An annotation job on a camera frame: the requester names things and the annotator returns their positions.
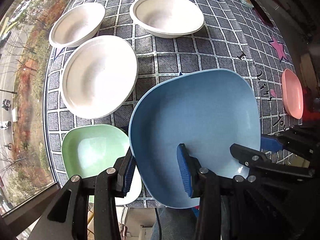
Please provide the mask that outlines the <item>small yellow sponge packet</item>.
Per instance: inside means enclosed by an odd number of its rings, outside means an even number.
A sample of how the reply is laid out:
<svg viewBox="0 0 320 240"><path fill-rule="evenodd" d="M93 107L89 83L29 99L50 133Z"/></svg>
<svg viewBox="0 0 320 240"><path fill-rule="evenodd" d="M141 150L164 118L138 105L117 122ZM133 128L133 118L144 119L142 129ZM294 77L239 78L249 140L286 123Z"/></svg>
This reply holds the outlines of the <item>small yellow sponge packet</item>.
<svg viewBox="0 0 320 240"><path fill-rule="evenodd" d="M243 5L249 7L249 8L254 8L252 2L250 0L239 0Z"/></svg>

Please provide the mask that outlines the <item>large white bowl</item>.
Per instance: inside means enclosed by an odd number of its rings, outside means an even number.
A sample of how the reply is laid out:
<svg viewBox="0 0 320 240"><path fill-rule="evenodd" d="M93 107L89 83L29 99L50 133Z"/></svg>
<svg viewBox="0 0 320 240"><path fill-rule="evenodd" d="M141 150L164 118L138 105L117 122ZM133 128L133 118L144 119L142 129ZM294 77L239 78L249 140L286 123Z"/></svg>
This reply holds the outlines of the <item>large white bowl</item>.
<svg viewBox="0 0 320 240"><path fill-rule="evenodd" d="M201 9L189 0L136 0L130 6L133 23L161 38L177 38L204 25Z"/></svg>

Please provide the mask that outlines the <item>blue jeans leg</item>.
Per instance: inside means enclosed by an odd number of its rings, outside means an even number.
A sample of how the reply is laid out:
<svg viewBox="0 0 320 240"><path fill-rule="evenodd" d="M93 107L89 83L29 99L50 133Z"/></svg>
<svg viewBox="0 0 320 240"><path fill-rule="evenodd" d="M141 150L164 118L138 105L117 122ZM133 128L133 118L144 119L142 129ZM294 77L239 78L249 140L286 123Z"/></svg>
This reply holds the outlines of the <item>blue jeans leg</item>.
<svg viewBox="0 0 320 240"><path fill-rule="evenodd" d="M194 239L197 218L192 209L156 208L151 239Z"/></svg>

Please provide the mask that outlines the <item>green square plate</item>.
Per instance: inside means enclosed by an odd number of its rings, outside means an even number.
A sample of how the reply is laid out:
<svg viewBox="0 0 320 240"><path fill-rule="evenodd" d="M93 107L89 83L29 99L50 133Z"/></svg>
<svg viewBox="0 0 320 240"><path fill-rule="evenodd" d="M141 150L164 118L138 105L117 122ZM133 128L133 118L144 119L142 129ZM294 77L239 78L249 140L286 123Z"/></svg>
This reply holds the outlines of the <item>green square plate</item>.
<svg viewBox="0 0 320 240"><path fill-rule="evenodd" d="M129 149L129 137L119 128L100 124L70 130L62 142L67 176L97 176L112 167Z"/></svg>

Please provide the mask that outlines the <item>pink square plate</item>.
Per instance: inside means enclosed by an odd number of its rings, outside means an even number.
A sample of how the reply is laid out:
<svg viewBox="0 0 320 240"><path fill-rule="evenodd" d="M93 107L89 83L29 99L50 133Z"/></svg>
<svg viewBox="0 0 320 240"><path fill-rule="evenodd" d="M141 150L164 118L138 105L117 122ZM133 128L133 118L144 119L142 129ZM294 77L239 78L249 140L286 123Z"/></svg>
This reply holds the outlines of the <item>pink square plate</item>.
<svg viewBox="0 0 320 240"><path fill-rule="evenodd" d="M303 116L303 90L296 74L285 69L281 76L283 105L287 114L295 119Z"/></svg>

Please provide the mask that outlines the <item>black flat case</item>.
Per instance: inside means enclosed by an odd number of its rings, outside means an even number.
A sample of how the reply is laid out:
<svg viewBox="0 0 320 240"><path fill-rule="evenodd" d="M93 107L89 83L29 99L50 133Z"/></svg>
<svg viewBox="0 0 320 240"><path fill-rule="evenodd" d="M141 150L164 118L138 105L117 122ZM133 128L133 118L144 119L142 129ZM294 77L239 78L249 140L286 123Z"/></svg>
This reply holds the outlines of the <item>black flat case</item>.
<svg viewBox="0 0 320 240"><path fill-rule="evenodd" d="M253 5L253 10L256 12L260 20L263 22L263 24L273 28L274 25L272 24L271 20L266 15L266 13L263 11L261 6L255 0L250 0L250 2Z"/></svg>

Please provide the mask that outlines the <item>grey checked tablecloth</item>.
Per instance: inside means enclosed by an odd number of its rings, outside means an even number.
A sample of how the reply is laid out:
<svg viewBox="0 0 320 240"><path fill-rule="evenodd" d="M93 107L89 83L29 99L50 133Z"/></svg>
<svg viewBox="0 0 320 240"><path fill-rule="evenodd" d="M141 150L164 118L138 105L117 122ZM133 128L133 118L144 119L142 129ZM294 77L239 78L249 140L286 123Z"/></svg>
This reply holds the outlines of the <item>grey checked tablecloth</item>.
<svg viewBox="0 0 320 240"><path fill-rule="evenodd" d="M73 48L52 49L44 83L45 139L54 179L64 185L68 176L61 145L73 128L108 124L126 129L138 100L153 86L173 77L225 68L241 75L254 91L260 114L260 129L274 134L302 121L289 116L283 106L281 75L294 70L283 37L273 25L267 26L257 13L238 0L191 0L204 14L202 29L174 39L155 37L135 24L130 5L135 0L71 0L67 9L89 2L102 4L106 16L99 35L115 35L136 51L139 74L128 99L114 113L100 119L83 119L63 103L59 81Z"/></svg>

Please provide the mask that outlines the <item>blue square plate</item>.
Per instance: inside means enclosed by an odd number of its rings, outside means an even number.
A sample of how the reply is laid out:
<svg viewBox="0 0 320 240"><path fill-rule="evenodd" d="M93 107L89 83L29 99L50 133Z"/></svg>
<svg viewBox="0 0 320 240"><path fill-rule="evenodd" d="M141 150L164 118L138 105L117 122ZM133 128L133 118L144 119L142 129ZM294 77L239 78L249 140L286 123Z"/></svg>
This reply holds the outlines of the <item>blue square plate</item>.
<svg viewBox="0 0 320 240"><path fill-rule="evenodd" d="M140 176L151 196L166 207L199 204L184 190L177 147L218 176L247 177L249 169L230 153L232 144L260 150L260 119L253 90L227 69L194 72L164 81L137 103L129 140Z"/></svg>

